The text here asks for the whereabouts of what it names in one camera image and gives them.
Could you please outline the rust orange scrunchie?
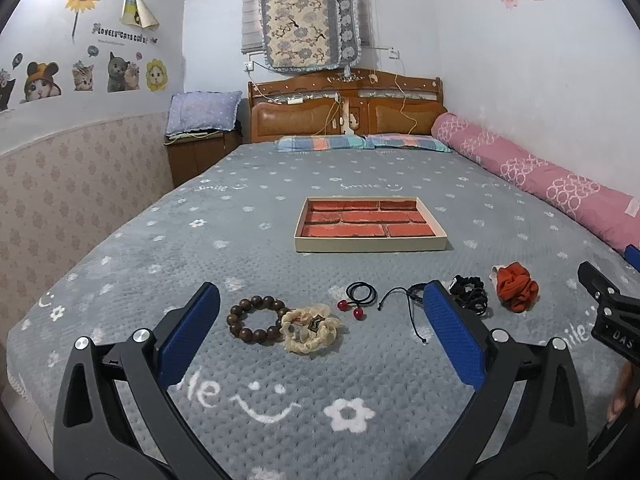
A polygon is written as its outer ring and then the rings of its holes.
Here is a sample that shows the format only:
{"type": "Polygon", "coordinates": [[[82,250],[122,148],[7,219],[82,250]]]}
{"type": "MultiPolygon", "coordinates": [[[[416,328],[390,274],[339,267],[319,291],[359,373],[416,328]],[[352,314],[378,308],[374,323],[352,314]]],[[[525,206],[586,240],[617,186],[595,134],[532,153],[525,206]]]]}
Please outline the rust orange scrunchie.
{"type": "Polygon", "coordinates": [[[515,261],[499,270],[496,294],[503,307],[520,314],[536,304],[539,285],[532,279],[529,270],[515,261]]]}

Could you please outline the black scrunchie band watch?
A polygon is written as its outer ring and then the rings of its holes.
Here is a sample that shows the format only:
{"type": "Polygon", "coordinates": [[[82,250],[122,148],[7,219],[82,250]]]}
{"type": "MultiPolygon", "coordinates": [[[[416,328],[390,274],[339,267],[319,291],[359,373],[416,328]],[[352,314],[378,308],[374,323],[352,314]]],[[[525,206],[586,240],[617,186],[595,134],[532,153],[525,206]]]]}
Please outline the black scrunchie band watch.
{"type": "Polygon", "coordinates": [[[488,309],[488,295],[484,282],[478,276],[464,278],[456,275],[451,281],[448,292],[456,304],[465,310],[484,316],[488,309]]]}

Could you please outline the cream organza scrunchie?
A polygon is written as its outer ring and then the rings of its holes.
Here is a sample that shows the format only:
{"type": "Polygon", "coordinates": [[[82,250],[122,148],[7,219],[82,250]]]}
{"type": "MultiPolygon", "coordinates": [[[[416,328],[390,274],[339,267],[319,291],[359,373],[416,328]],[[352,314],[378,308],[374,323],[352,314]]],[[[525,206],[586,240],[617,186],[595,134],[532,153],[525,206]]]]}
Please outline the cream organza scrunchie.
{"type": "Polygon", "coordinates": [[[329,306],[314,304],[286,312],[280,334],[287,352],[309,356],[332,346],[343,328],[329,306]]]}

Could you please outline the black hair tie red beads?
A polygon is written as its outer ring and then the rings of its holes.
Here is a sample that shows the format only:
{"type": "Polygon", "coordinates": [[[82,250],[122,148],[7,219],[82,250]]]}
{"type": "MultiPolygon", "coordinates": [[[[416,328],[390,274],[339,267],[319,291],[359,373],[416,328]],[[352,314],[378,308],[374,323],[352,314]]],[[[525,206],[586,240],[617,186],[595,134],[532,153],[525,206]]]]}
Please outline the black hair tie red beads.
{"type": "Polygon", "coordinates": [[[349,284],[345,288],[345,298],[341,299],[336,307],[342,312],[352,311],[352,316],[357,321],[362,321],[366,314],[364,309],[378,301],[378,292],[369,283],[359,281],[349,284]]]}

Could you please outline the pink rolled quilt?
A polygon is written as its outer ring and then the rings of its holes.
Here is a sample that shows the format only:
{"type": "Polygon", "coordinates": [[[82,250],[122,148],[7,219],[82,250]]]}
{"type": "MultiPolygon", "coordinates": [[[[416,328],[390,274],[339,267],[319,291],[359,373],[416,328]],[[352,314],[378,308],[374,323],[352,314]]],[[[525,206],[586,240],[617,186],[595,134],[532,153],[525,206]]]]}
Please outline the pink rolled quilt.
{"type": "Polygon", "coordinates": [[[638,198],[548,162],[452,113],[437,117],[432,135],[485,170],[559,209],[616,252],[639,246],[638,198]]]}

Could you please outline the grey smile bedspread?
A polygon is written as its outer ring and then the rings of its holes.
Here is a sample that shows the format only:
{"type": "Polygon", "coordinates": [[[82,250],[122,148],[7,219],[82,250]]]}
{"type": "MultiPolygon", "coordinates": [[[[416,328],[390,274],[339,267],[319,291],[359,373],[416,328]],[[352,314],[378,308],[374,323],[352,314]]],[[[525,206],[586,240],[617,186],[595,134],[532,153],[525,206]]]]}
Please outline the grey smile bedspread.
{"type": "Polygon", "coordinates": [[[521,342],[563,338],[599,430],[620,359],[591,337],[594,301],[579,285],[588,261],[625,295],[639,275],[570,217],[456,153],[330,151],[284,154],[244,145],[165,195],[90,252],[9,334],[12,386],[54,416],[75,340],[116,342],[182,307],[204,282],[230,307],[254,295],[289,307],[335,306],[352,282],[384,297],[363,321],[343,314],[328,350],[298,356],[243,344],[224,320],[208,333],[171,397],[232,477],[408,479],[462,412],[460,382],[425,315],[402,291],[456,275],[488,278],[521,263],[539,284],[532,310],[497,300],[488,325],[521,342]],[[448,236],[442,252],[310,254],[294,231],[310,196],[408,196],[422,200],[448,236]]]}

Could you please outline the wooden nightstand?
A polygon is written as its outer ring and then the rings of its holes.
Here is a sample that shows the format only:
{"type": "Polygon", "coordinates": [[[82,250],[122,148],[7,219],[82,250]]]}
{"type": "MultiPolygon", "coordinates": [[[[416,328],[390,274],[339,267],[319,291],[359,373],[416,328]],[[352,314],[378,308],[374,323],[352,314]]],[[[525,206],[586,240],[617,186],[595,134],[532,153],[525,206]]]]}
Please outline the wooden nightstand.
{"type": "Polygon", "coordinates": [[[175,188],[214,166],[242,143],[242,133],[236,130],[201,132],[167,140],[169,167],[175,188]]]}

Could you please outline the beige tray with red lining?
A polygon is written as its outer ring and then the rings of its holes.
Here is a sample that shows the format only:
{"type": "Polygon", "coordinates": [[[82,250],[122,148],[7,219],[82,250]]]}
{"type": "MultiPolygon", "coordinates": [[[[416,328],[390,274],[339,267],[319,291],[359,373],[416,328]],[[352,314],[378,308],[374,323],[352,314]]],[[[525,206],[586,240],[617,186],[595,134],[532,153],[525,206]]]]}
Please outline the beige tray with red lining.
{"type": "Polygon", "coordinates": [[[442,252],[444,228],[417,197],[308,197],[294,231],[298,252],[442,252]]]}

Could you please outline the wooden headboard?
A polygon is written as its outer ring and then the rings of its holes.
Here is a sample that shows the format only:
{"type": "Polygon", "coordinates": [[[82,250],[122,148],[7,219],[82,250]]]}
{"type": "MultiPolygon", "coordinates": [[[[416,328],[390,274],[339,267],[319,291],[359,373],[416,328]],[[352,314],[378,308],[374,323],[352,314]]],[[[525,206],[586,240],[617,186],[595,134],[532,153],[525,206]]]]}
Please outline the wooden headboard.
{"type": "Polygon", "coordinates": [[[428,136],[446,113],[439,78],[407,77],[355,68],[251,82],[250,140],[282,136],[408,133],[428,136]]]}

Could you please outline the yellow flower cat sticker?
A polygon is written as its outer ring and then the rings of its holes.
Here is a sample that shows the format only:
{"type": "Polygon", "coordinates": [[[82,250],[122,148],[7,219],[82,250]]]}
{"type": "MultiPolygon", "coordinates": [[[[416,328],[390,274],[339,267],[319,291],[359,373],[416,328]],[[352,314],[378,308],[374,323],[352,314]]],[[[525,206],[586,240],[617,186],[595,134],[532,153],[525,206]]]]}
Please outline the yellow flower cat sticker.
{"type": "Polygon", "coordinates": [[[168,85],[167,68],[158,58],[146,63],[145,82],[152,92],[164,90],[168,85]]]}

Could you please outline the floral quilt window cover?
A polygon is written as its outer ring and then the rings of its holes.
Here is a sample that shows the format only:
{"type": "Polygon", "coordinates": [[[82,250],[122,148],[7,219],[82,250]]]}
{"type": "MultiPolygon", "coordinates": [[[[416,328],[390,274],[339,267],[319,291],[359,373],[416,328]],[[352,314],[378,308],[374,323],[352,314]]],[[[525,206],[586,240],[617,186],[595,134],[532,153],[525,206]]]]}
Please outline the floral quilt window cover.
{"type": "Polygon", "coordinates": [[[243,0],[241,52],[291,75],[349,73],[370,46],[370,0],[243,0]]]}

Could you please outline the grey cats wall sticker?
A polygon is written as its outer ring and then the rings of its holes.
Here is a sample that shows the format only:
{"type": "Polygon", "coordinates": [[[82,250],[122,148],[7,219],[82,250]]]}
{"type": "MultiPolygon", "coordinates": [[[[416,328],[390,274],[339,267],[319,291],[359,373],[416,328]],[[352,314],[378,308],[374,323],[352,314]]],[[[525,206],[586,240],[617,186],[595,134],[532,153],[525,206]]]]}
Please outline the grey cats wall sticker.
{"type": "Polygon", "coordinates": [[[137,64],[125,61],[111,52],[106,70],[108,93],[140,89],[140,70],[137,64]]]}

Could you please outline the hamster cat wall sticker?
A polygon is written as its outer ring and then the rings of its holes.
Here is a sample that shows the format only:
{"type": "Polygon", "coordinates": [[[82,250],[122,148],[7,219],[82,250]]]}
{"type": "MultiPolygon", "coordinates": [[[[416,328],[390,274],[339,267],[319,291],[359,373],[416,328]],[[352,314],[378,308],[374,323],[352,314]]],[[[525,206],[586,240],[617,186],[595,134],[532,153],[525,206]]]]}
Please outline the hamster cat wall sticker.
{"type": "Polygon", "coordinates": [[[27,66],[27,78],[24,84],[24,102],[34,102],[60,96],[62,90],[54,81],[58,73],[58,64],[30,62],[27,66]]]}

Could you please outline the tabby kitten wall sticker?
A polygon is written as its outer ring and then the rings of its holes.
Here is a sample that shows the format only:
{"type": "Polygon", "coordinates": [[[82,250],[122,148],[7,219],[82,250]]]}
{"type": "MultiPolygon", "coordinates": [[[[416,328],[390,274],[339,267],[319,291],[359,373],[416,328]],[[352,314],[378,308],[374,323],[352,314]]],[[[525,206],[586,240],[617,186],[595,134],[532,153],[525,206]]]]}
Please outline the tabby kitten wall sticker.
{"type": "Polygon", "coordinates": [[[78,61],[72,66],[74,90],[77,92],[90,92],[93,90],[94,65],[86,65],[78,61]]]}

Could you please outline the peeling paper wall poster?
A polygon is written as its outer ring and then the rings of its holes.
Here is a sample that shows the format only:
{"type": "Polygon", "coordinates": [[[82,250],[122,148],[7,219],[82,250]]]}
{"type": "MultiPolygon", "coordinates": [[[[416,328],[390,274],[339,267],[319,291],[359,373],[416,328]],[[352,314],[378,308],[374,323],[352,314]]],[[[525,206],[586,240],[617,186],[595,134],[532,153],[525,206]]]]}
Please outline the peeling paper wall poster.
{"type": "Polygon", "coordinates": [[[141,29],[157,30],[160,23],[143,0],[124,0],[120,22],[141,29]]]}

